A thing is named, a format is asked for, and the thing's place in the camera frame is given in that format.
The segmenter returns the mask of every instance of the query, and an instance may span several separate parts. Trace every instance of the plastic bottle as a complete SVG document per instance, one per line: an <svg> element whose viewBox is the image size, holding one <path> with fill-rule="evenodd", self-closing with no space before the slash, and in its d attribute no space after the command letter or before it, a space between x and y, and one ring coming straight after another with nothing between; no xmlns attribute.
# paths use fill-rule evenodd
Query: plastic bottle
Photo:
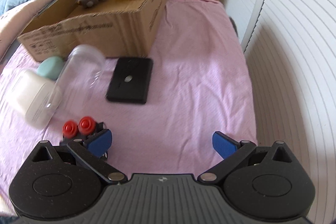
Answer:
<svg viewBox="0 0 336 224"><path fill-rule="evenodd" d="M55 118L65 122L69 119L78 121L90 110L90 99L95 93L95 86L104 70L105 56L97 48L90 45L79 45L69 54L55 89L61 90L63 100L59 105ZM53 106L52 92L46 108L56 110Z"/></svg>

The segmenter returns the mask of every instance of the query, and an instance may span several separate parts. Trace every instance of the pink bedsheet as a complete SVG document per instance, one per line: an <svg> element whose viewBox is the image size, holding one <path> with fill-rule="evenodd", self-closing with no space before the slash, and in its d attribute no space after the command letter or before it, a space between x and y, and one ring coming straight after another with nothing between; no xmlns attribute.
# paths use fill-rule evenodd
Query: pink bedsheet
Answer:
<svg viewBox="0 0 336 224"><path fill-rule="evenodd" d="M112 131L108 163L129 178L132 173L198 176L221 161L212 148L214 131L256 142L251 81L221 3L168 0L150 57L154 67L145 105L105 100L116 64L107 60L93 97L81 111ZM0 77L0 195L8 204L11 180L34 146L40 140L58 145L62 138L57 118L45 130L35 130L4 100L20 70L37 66L20 46ZM76 96L82 93L78 86L69 89Z"/></svg>

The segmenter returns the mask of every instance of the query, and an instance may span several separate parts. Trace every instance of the red button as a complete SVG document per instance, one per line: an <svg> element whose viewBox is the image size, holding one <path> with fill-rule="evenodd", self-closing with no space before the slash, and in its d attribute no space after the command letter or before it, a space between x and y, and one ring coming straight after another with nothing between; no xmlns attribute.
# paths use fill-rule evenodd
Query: red button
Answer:
<svg viewBox="0 0 336 224"><path fill-rule="evenodd" d="M63 136L68 139L75 137L77 132L78 132L78 125L73 120L67 121L62 129Z"/></svg>
<svg viewBox="0 0 336 224"><path fill-rule="evenodd" d="M96 128L96 121L90 116L85 116L79 121L78 129L83 135L90 135Z"/></svg>

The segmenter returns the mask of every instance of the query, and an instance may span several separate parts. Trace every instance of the mint green object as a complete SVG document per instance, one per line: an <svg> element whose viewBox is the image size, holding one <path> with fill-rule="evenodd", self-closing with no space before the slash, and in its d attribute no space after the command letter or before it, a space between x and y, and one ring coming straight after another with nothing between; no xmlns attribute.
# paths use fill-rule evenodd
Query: mint green object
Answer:
<svg viewBox="0 0 336 224"><path fill-rule="evenodd" d="M52 56L40 64L37 68L36 74L51 80L57 80L63 67L63 59L59 56Z"/></svg>

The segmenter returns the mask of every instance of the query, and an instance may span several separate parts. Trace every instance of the phone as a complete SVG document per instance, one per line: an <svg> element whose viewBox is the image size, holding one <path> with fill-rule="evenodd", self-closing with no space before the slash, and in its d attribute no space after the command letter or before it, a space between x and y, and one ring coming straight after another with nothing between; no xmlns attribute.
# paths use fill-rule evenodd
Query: phone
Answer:
<svg viewBox="0 0 336 224"><path fill-rule="evenodd" d="M145 104L152 67L153 60L150 58L119 58L106 99L110 102Z"/></svg>

